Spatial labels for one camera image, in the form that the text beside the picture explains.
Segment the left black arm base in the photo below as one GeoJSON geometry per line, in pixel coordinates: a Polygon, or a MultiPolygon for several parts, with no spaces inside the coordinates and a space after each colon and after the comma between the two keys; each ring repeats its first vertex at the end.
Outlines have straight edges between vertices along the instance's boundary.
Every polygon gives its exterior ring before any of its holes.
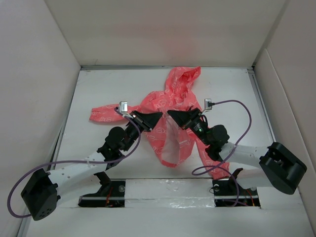
{"type": "Polygon", "coordinates": [[[125,207],[126,180],[112,181],[105,172],[94,174],[100,183],[100,188],[92,194],[79,198],[78,206],[86,208],[121,208],[125,207]]]}

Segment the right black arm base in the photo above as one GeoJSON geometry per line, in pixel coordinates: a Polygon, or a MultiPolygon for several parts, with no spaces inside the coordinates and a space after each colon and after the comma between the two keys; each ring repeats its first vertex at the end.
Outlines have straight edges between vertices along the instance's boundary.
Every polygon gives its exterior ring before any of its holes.
{"type": "Polygon", "coordinates": [[[237,175],[243,171],[238,168],[232,174],[222,168],[226,178],[216,179],[212,181],[212,187],[209,192],[214,196],[216,207],[260,207],[259,195],[256,189],[244,189],[237,183],[237,175]]]}

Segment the pink hooded kids jacket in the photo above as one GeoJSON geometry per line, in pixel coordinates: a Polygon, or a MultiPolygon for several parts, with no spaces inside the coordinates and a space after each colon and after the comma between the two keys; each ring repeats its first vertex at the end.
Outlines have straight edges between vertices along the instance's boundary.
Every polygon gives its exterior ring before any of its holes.
{"type": "Polygon", "coordinates": [[[129,106],[128,112],[137,110],[141,113],[162,112],[158,124],[146,137],[162,165],[176,168],[183,163],[197,147],[203,165],[216,165],[205,149],[206,145],[189,129],[182,130],[168,115],[168,110],[187,111],[200,108],[192,91],[194,81],[200,76],[201,67],[175,67],[166,81],[163,91],[150,92],[140,105],[129,106]]]}

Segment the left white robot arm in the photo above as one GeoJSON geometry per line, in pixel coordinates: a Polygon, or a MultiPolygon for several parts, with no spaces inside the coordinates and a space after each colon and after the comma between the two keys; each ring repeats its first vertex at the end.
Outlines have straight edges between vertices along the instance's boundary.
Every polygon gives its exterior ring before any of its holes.
{"type": "Polygon", "coordinates": [[[66,190],[89,176],[99,178],[93,184],[97,195],[106,195],[110,191],[111,182],[106,170],[125,159],[123,152],[134,152],[140,143],[141,133],[151,132],[161,117],[161,112],[144,114],[132,111],[126,117],[126,127],[113,127],[105,138],[105,143],[85,159],[51,171],[43,168],[33,171],[21,192],[33,220],[39,221],[50,215],[58,204],[65,201],[63,195],[66,190]]]}

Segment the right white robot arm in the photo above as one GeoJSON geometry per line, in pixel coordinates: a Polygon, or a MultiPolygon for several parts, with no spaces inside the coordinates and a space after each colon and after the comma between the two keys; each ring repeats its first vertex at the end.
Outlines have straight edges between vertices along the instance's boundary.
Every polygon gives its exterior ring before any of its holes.
{"type": "Polygon", "coordinates": [[[169,110],[167,112],[177,125],[190,129],[206,146],[205,151],[212,161],[224,160],[250,165],[251,170],[241,170],[228,182],[231,193],[238,195],[247,188],[274,187],[278,191],[292,195],[295,193],[307,166],[288,148],[279,142],[267,147],[235,145],[223,125],[209,128],[202,119],[202,112],[195,108],[189,111],[169,110]]]}

